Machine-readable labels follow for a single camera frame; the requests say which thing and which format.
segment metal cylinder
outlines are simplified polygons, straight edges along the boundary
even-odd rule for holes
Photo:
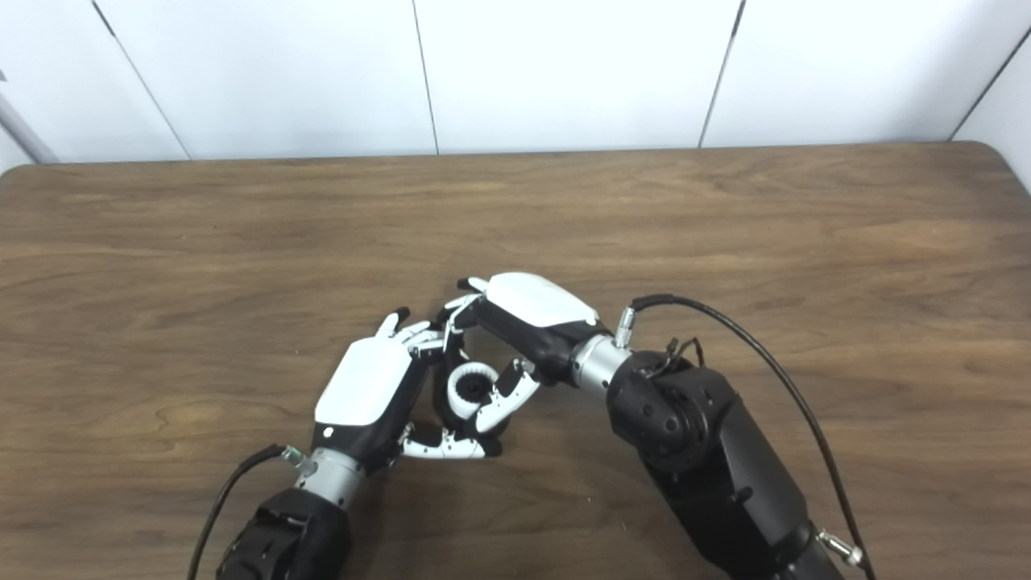
[[[573,355],[573,382],[577,387],[604,394],[630,354],[613,344],[611,335],[596,335]]]
[[[311,454],[311,460],[315,464],[314,471],[309,475],[302,474],[294,487],[310,491],[346,510],[365,479],[365,470],[350,455],[325,447],[317,449]]]

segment white ring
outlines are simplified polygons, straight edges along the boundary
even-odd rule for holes
[[[498,381],[498,372],[483,363],[466,363],[455,368],[447,377],[447,406],[461,419],[468,419],[479,410],[478,403],[468,402],[458,395],[458,380],[467,375],[480,375],[487,378],[491,385]]]

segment white fingertip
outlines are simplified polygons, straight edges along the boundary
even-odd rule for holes
[[[430,328],[429,320],[417,322],[414,325],[405,327],[404,329],[398,331],[397,335],[395,335],[394,338],[400,341],[401,343],[407,343],[409,339],[422,333],[423,331],[426,331],[429,328]]]
[[[469,285],[472,285],[473,287],[475,287],[477,289],[477,292],[479,292],[479,293],[483,293],[484,289],[487,289],[487,284],[489,282],[486,279],[484,279],[483,277],[470,277],[469,278]]]
[[[394,331],[397,329],[397,323],[401,321],[401,318],[396,312],[392,312],[387,315],[384,319],[383,325],[379,326],[379,330],[376,331],[376,337],[391,338],[394,336]]]
[[[455,299],[454,301],[452,301],[452,302],[447,303],[446,305],[444,305],[444,310],[448,310],[450,311],[452,309],[457,309],[459,307],[464,307],[464,306],[468,305],[469,303],[475,301],[478,298],[479,298],[478,295],[466,295],[465,297],[459,297],[458,299]]]

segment silver metal fitting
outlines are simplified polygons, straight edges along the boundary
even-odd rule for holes
[[[828,550],[841,556],[841,561],[847,566],[855,568],[863,561],[862,548],[853,546],[833,534],[828,534],[826,530],[821,530],[817,533],[817,540],[820,540],[820,543],[826,546]]]
[[[284,462],[293,466],[301,474],[301,477],[308,477],[319,470],[319,464],[312,462],[300,449],[290,445],[287,446],[280,457],[282,457]]]
[[[637,319],[637,311],[627,307],[620,316],[620,326],[616,328],[616,339],[612,344],[618,349],[625,349],[630,345],[630,335],[634,331],[634,320]]]

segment black arm joint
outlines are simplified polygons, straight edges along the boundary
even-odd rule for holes
[[[218,580],[336,580],[351,553],[347,514],[302,489],[261,505],[229,546]]]

